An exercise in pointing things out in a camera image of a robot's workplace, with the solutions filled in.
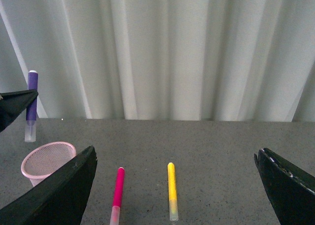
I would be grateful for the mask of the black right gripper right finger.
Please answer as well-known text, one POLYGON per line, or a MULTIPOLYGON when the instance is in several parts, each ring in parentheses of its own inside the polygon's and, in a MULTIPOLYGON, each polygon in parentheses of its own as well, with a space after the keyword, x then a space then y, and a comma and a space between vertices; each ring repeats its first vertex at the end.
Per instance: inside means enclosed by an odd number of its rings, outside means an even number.
POLYGON ((254 155, 265 192, 282 225, 315 223, 315 178, 268 148, 254 155))

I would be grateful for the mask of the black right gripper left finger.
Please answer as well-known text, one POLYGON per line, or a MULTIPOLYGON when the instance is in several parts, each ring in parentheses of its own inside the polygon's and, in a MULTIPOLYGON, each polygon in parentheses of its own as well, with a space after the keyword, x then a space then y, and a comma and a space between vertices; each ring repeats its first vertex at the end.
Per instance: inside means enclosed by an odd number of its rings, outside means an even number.
POLYGON ((89 146, 27 193, 0 210, 2 225, 79 225, 95 178, 89 146))

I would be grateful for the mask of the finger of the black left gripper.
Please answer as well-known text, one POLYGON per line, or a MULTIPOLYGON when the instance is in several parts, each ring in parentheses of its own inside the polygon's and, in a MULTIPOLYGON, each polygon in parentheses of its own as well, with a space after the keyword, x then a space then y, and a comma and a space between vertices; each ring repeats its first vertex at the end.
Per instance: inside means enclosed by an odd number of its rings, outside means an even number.
POLYGON ((37 98, 36 89, 0 94, 0 131, 4 131, 37 98))

